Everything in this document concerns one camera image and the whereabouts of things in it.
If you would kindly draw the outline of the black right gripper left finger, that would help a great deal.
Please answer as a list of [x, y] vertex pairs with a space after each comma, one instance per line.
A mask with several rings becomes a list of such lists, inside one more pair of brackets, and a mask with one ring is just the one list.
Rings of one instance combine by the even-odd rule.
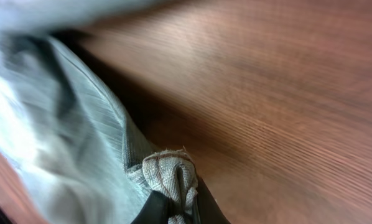
[[160, 192], [152, 191], [131, 224], [168, 224], [169, 205], [168, 197]]

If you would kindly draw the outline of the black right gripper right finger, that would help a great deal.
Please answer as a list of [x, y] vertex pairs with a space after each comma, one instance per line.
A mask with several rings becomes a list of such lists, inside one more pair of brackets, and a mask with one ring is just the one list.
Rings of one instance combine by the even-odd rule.
[[201, 177], [198, 177], [197, 192], [198, 194], [195, 198], [195, 223], [230, 224]]

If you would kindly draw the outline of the light blue denim shorts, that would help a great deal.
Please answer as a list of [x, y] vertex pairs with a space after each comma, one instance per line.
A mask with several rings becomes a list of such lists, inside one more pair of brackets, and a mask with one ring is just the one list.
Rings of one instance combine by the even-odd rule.
[[0, 153], [50, 223], [130, 223], [151, 193], [190, 223], [198, 179], [160, 151], [114, 93], [53, 33], [152, 1], [0, 1]]

